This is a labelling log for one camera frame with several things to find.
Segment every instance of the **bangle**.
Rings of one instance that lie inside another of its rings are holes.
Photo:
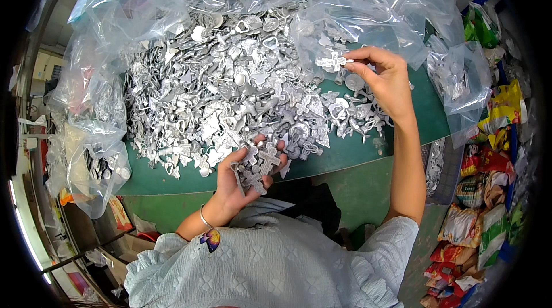
[[[209,223],[207,223],[207,221],[205,220],[205,218],[203,218],[203,207],[205,206],[205,204],[202,204],[202,207],[199,208],[199,217],[202,219],[203,223],[210,229],[213,228],[213,226]]]

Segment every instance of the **unpolished metal casting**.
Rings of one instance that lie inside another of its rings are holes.
[[[441,173],[443,172],[445,138],[435,140],[431,143],[430,156],[427,160],[427,169],[425,170],[425,194],[431,196],[437,190]]]
[[[137,157],[179,179],[180,165],[193,160],[207,176],[233,148],[247,146],[248,154],[232,169],[244,190],[252,186],[263,193],[260,178],[280,164],[280,139],[289,159],[284,177],[291,160],[329,148],[334,128],[339,137],[357,132],[364,142],[373,127],[391,125],[362,78],[345,77],[341,65],[348,60],[337,52],[317,64],[335,68],[353,96],[321,94],[321,79],[300,66],[289,38],[294,12],[192,13],[189,29],[144,41],[125,82],[128,134]],[[334,32],[328,35],[346,38]],[[332,43],[328,37],[321,41]],[[258,134],[267,140],[255,146],[251,140]]]

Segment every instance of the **woman's left hand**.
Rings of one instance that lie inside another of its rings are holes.
[[[266,138],[264,135],[258,135],[254,142],[264,141]],[[284,149],[284,141],[280,140],[276,148],[280,151]],[[236,181],[236,175],[230,168],[231,162],[239,162],[244,159],[247,154],[245,147],[230,153],[217,168],[217,189],[212,198],[203,207],[203,216],[211,225],[223,226],[230,222],[232,218],[238,215],[239,211],[244,208],[245,205],[257,199],[260,194],[255,188],[250,187],[245,191],[245,196],[241,194],[238,183]],[[279,172],[288,162],[286,154],[280,155],[280,165],[274,169],[274,173]],[[263,186],[267,189],[272,185],[272,177],[269,175],[263,175]]]

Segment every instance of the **hand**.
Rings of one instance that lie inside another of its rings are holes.
[[[355,60],[345,68],[364,79],[379,106],[396,125],[415,120],[409,75],[402,57],[372,46],[350,51],[343,57]],[[366,66],[368,63],[376,67],[377,74]]]
[[[255,144],[261,140],[265,140],[264,135],[258,135],[253,141]],[[284,149],[284,141],[280,140],[276,148],[280,151]],[[257,199],[260,194],[253,187],[250,187],[242,196],[238,183],[236,181],[236,175],[230,168],[231,162],[239,162],[243,160],[247,154],[247,149],[242,147],[241,149],[230,153],[220,164],[217,169],[217,189],[212,198],[205,204],[203,208],[203,216],[209,224],[217,227],[228,224],[232,218],[238,215],[239,211],[244,208],[245,205]],[[286,154],[280,155],[280,165],[274,169],[274,173],[279,172],[288,162]],[[267,189],[272,183],[272,177],[269,175],[263,175],[263,186]]]

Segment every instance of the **green table mat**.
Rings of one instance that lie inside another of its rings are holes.
[[[412,91],[412,103],[418,120],[418,129],[421,144],[432,142],[450,134],[446,115],[437,93],[433,89],[424,66],[418,71],[409,68],[409,79],[415,88]],[[337,85],[333,81],[324,81],[320,84],[322,92],[339,91],[340,97],[351,91],[345,85]],[[329,173],[340,169],[358,166],[360,164],[379,160],[393,155],[393,128],[383,127],[385,143],[376,148],[374,140],[378,138],[375,129],[369,132],[370,137],[362,144],[362,137],[354,133],[345,139],[338,139],[335,129],[329,135],[331,148],[324,147],[321,156],[314,154],[307,161],[293,160],[286,180],[310,177]],[[204,178],[190,162],[185,168],[180,168],[180,180],[167,175],[161,165],[151,169],[147,158],[136,159],[136,151],[126,141],[129,152],[129,162],[133,170],[131,178],[117,192],[117,195],[167,195],[182,193],[197,193],[216,190],[216,172]]]

